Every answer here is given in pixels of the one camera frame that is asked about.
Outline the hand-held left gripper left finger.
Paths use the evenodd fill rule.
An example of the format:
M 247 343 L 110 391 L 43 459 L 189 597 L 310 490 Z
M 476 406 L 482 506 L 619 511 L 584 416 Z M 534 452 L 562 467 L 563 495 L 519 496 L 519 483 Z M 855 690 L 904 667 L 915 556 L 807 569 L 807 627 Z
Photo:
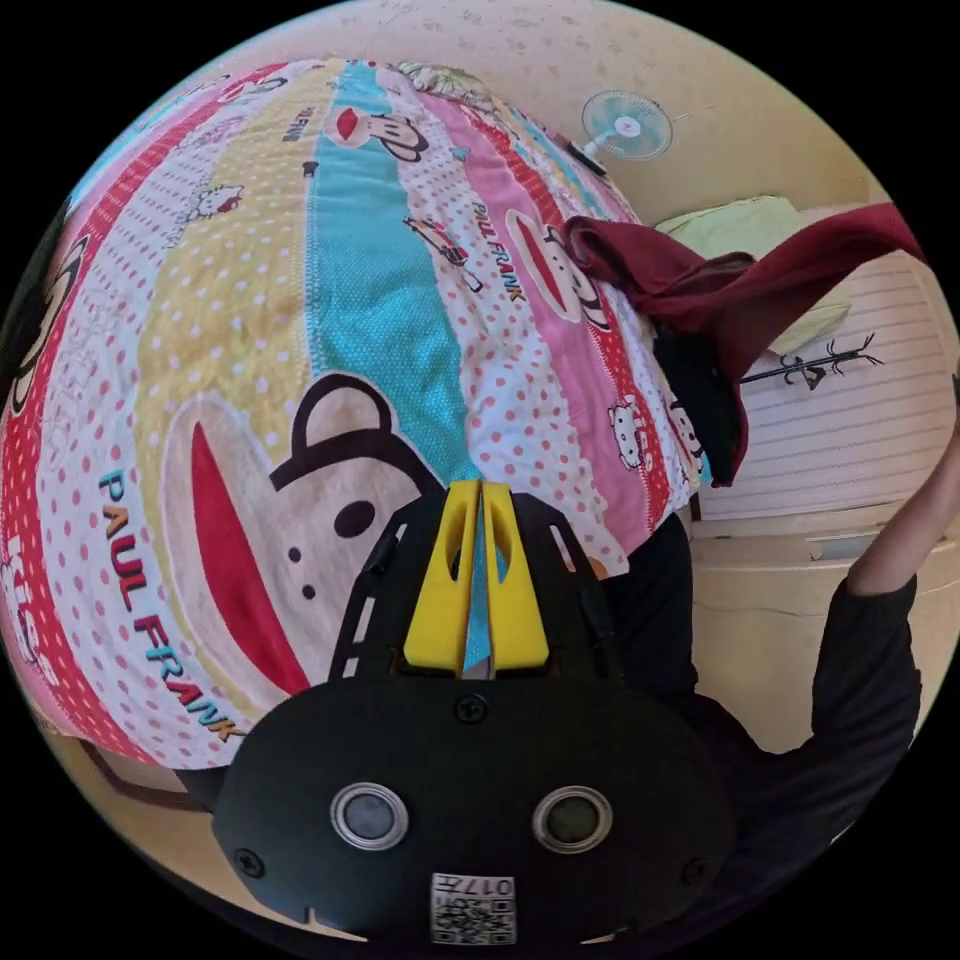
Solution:
M 463 667 L 480 498 L 478 480 L 457 481 L 447 491 L 403 646 L 414 669 Z

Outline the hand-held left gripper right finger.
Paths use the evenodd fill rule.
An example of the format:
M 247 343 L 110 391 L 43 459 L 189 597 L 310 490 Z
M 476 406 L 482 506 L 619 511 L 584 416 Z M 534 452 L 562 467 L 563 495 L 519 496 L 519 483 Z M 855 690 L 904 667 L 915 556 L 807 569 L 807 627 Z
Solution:
M 541 669 L 549 647 L 508 486 L 482 484 L 482 516 L 492 667 Z

